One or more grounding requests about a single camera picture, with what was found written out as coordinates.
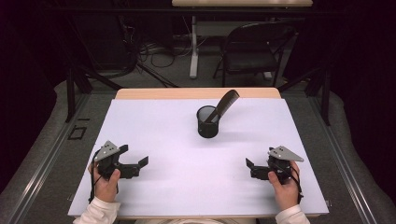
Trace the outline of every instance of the white table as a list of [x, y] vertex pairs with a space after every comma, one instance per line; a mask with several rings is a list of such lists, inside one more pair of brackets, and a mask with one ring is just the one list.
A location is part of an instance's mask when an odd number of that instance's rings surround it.
[[[227, 90], [119, 91], [92, 154], [110, 140], [129, 146], [121, 163], [149, 156], [139, 177], [119, 182], [119, 219], [272, 217], [279, 212], [272, 186], [250, 177], [245, 158], [265, 166], [268, 147], [280, 145], [304, 158], [298, 163], [303, 210], [309, 216], [329, 212], [288, 106], [276, 89], [237, 88], [241, 97], [221, 118], [219, 134], [212, 139], [198, 134], [196, 111], [216, 105]], [[83, 213], [90, 191], [90, 175], [85, 173], [69, 216]]]
[[[173, 0], [174, 7], [311, 7], [312, 0]], [[215, 29], [213, 35], [227, 35], [240, 23], [220, 22], [214, 24], [218, 27]], [[191, 36], [192, 36], [192, 55], [191, 55], [191, 68], [190, 78], [197, 78], [198, 69], [198, 48], [197, 36], [207, 35], [207, 32], [200, 32], [197, 30], [197, 20], [192, 16], [191, 23]]]

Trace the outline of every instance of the chair leg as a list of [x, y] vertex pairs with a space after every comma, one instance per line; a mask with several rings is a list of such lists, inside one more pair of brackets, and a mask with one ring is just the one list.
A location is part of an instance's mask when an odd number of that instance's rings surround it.
[[219, 71], [219, 67], [220, 67], [220, 65], [221, 65], [221, 62], [222, 62], [222, 56], [221, 56], [221, 59], [220, 59], [220, 61], [218, 62], [218, 66], [216, 66], [216, 70], [215, 70], [215, 74], [213, 74], [213, 78], [215, 78], [216, 77], [216, 74], [218, 73], [218, 71]]
[[223, 63], [223, 71], [222, 71], [222, 81], [221, 81], [222, 87], [225, 87], [225, 62]]
[[273, 87], [276, 85], [277, 75], [279, 73], [280, 63], [282, 62], [283, 57], [283, 49], [279, 51], [279, 58], [277, 59], [277, 69], [275, 71], [274, 80], [273, 80]]

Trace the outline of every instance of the table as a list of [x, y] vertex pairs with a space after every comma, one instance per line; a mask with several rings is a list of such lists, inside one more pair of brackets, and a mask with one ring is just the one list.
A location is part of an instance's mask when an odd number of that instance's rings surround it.
[[[173, 0], [172, 5], [174, 7], [311, 7], [312, 0]], [[224, 28], [221, 26], [224, 25], [224, 22], [220, 22], [219, 24], [215, 24], [214, 26], [219, 27], [215, 32], [212, 33], [214, 35], [227, 35], [231, 32], [233, 28], [236, 28], [235, 25], [230, 25], [226, 23]], [[197, 31], [197, 20], [195, 16], [192, 16], [191, 23], [191, 36], [192, 36], [192, 55], [191, 55], [191, 68], [190, 68], [190, 78], [197, 78], [197, 69], [198, 69], [198, 48], [197, 48], [197, 35], [199, 32]]]
[[[119, 219], [272, 217], [279, 212], [272, 186], [250, 177], [245, 158], [266, 165], [268, 147], [279, 144], [293, 148], [305, 159], [299, 163], [304, 174], [303, 210], [309, 216], [329, 212], [289, 109], [277, 89], [236, 88], [241, 97], [221, 118], [219, 134], [212, 139], [199, 136], [197, 109], [216, 105], [227, 90], [118, 92], [92, 154], [110, 140], [117, 146], [129, 145], [130, 150], [120, 156], [121, 163], [136, 163], [149, 156], [139, 177], [120, 180]], [[233, 120], [239, 120], [238, 125], [233, 125]], [[90, 191], [90, 176], [85, 173], [69, 216], [81, 215]]]

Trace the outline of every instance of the white sleeve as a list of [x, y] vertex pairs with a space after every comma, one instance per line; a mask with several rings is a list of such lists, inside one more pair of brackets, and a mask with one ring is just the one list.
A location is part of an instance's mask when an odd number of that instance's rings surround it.
[[112, 224], [117, 217], [120, 203], [105, 203], [94, 197], [92, 202], [88, 204], [87, 209], [73, 221], [74, 224], [82, 223], [108, 223]]
[[309, 224], [308, 218], [305, 213], [301, 210], [300, 205], [295, 205], [288, 208], [275, 217], [277, 224]]

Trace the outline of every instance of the wooden table edge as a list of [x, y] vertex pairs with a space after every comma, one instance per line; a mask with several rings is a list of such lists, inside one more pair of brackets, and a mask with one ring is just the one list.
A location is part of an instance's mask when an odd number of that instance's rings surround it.
[[277, 88], [151, 88], [121, 89], [116, 100], [133, 99], [219, 99], [227, 91], [236, 90], [242, 98], [281, 99]]

